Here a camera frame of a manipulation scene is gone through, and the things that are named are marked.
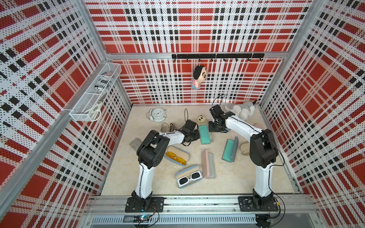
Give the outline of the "teal-lined glasses case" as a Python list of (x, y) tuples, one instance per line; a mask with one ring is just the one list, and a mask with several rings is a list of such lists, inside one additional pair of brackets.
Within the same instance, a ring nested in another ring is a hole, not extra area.
[(200, 140), (201, 140), (202, 145), (212, 143), (213, 138), (211, 137), (211, 134), (209, 132), (209, 128), (207, 125), (199, 126), (199, 134), (200, 134)]

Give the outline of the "small pink glasses case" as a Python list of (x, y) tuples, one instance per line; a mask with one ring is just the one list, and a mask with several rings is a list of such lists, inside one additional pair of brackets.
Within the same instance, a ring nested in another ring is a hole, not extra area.
[(266, 126), (264, 124), (261, 124), (261, 123), (255, 123), (253, 126), (256, 127), (256, 128), (262, 129), (262, 130), (266, 129)]

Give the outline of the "grey marble teal-lined case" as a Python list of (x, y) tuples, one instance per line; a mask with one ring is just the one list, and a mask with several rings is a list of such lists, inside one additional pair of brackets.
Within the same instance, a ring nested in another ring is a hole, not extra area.
[(141, 146), (142, 141), (139, 138), (135, 138), (129, 145), (134, 151), (138, 151), (138, 148)]

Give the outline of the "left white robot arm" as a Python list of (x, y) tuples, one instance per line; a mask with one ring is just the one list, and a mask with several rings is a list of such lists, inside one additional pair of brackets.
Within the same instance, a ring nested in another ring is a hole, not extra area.
[(140, 173), (132, 197), (141, 200), (151, 197), (155, 167), (161, 163), (169, 146), (175, 144), (188, 146), (199, 138), (198, 124), (192, 120), (187, 120), (181, 129), (168, 133), (151, 130), (136, 152)]

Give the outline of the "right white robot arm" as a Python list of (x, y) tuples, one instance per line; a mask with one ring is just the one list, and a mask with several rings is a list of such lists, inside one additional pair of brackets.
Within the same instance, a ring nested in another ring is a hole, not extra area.
[(210, 131), (232, 130), (250, 143), (250, 159), (256, 165), (254, 195), (260, 198), (273, 196), (271, 167), (279, 155), (273, 132), (257, 128), (236, 117), (233, 112), (223, 112), (218, 104), (212, 106), (209, 111), (213, 117), (209, 122)]

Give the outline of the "pink open glasses case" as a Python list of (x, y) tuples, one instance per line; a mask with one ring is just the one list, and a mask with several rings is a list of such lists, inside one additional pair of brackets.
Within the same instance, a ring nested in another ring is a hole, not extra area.
[(208, 150), (202, 152), (202, 173), (206, 179), (216, 178), (214, 155)]

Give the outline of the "yellow sunglasses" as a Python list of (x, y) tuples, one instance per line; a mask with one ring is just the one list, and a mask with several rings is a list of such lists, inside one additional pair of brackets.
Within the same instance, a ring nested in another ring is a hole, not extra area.
[(183, 158), (181, 158), (181, 157), (179, 157), (179, 156), (177, 156), (175, 153), (173, 153), (173, 152), (167, 152), (166, 154), (165, 154), (167, 157), (169, 157), (170, 159), (172, 159), (173, 161), (175, 161), (175, 162), (178, 162), (179, 164), (181, 164), (181, 165), (186, 165), (186, 160), (185, 159), (183, 159)]

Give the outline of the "white plush toy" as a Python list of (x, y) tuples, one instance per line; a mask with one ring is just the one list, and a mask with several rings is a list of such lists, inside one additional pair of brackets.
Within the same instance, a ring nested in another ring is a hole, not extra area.
[(224, 110), (226, 112), (235, 113), (240, 119), (247, 120), (249, 117), (254, 115), (255, 112), (255, 104), (254, 102), (245, 102), (244, 104), (235, 104), (235, 105), (226, 105), (224, 106)]

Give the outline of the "white alarm clock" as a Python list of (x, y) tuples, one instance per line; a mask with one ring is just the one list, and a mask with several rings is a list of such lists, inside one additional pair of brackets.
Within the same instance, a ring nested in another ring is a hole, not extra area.
[(146, 118), (150, 121), (161, 123), (166, 119), (166, 112), (163, 108), (154, 108), (146, 114)]

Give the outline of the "white sunglasses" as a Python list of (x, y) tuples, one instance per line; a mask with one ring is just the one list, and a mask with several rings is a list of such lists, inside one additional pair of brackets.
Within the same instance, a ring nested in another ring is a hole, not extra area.
[(177, 180), (177, 184), (179, 188), (183, 188), (193, 182), (199, 181), (203, 178), (203, 175), (200, 171), (195, 171), (190, 174), (190, 176), (183, 176)]

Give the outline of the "cartoon boy doll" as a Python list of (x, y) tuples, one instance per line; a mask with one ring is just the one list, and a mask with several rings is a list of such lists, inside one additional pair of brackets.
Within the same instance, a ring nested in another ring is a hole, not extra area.
[(192, 77), (192, 88), (199, 89), (202, 82), (207, 78), (207, 69), (205, 66), (197, 66), (194, 69)]

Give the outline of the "small circuit board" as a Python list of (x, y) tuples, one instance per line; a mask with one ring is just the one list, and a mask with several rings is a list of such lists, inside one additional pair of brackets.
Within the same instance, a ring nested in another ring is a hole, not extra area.
[(137, 215), (137, 216), (127, 216), (125, 215), (123, 218), (123, 223), (144, 223), (149, 222), (149, 215)]

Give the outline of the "white scissors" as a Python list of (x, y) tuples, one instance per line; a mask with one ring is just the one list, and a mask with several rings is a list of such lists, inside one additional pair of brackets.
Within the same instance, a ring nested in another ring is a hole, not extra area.
[(92, 108), (88, 109), (84, 116), (84, 120), (91, 122), (97, 121), (101, 117), (102, 105), (103, 103), (101, 101), (98, 101)]

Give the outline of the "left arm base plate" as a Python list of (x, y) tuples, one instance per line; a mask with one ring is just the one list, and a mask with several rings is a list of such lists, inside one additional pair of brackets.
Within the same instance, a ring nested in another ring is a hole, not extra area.
[(146, 200), (139, 198), (134, 199), (130, 197), (127, 199), (125, 206), (126, 213), (137, 213), (137, 212), (162, 212), (164, 207), (164, 197), (149, 197)]

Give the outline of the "clear wall shelf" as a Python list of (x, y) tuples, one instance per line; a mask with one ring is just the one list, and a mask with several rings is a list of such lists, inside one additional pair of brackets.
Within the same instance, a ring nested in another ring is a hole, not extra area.
[[(114, 87), (114, 84), (117, 80), (117, 77), (121, 73), (121, 66), (116, 63), (102, 63), (96, 70), (95, 75), (91, 79), (90, 85), (87, 86), (86, 91), (83, 93), (81, 98), (78, 100), (76, 105), (70, 112), (70, 116), (74, 121), (78, 122), (91, 122), (84, 120), (84, 116), (86, 111), (92, 108), (98, 101), (104, 103), (107, 94), (109, 94)], [(105, 89), (104, 91), (97, 91), (94, 88), (96, 81), (102, 75), (110, 75), (111, 85), (109, 89)]]

